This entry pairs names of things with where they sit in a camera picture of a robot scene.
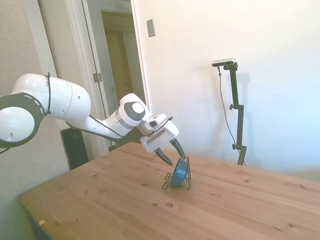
black panel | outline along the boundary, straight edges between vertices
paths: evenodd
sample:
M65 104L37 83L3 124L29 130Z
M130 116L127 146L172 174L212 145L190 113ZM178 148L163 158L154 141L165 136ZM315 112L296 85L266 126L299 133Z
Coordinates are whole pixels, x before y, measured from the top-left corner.
M84 138L81 131L66 129L61 131L63 144L69 158L70 169L75 169L89 162Z

door hinge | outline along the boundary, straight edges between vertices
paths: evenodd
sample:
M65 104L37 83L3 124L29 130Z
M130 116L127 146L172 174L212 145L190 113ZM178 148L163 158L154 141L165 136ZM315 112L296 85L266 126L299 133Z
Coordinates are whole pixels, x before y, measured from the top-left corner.
M95 82L95 83L100 83L100 82L102 82L101 72L99 72L99 73L94 73L94 74L93 74L93 79L94 79L94 82Z

gray wall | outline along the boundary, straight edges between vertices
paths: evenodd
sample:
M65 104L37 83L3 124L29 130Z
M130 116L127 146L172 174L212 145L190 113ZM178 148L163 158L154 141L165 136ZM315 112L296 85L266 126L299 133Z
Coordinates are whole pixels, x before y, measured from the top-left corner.
M11 93L21 75L43 71L23 0L1 1L0 33L0 96L3 96ZM17 196L68 169L57 123L49 117L30 142L0 155L1 240L34 239Z

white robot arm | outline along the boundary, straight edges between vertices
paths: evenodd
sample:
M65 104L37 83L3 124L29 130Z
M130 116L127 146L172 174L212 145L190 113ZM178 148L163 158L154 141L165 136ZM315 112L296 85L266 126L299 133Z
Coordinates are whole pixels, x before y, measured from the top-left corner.
M107 119L90 115L91 101L87 91L72 82L56 77L25 74L15 83L10 95L0 97L0 149L21 146L30 141L42 119L61 119L74 129L117 141L137 127L145 150L153 151L167 164L172 162L161 147L168 141L185 159L176 136L178 128L165 114L153 115L135 94L120 100L119 108Z

wood grain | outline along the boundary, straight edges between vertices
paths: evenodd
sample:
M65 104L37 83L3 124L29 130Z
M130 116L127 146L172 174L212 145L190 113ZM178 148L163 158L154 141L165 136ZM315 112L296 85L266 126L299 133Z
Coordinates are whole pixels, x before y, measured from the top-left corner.
M128 143L20 201L57 240L320 240L320 183L194 155L190 166L191 190L163 191L174 168Z

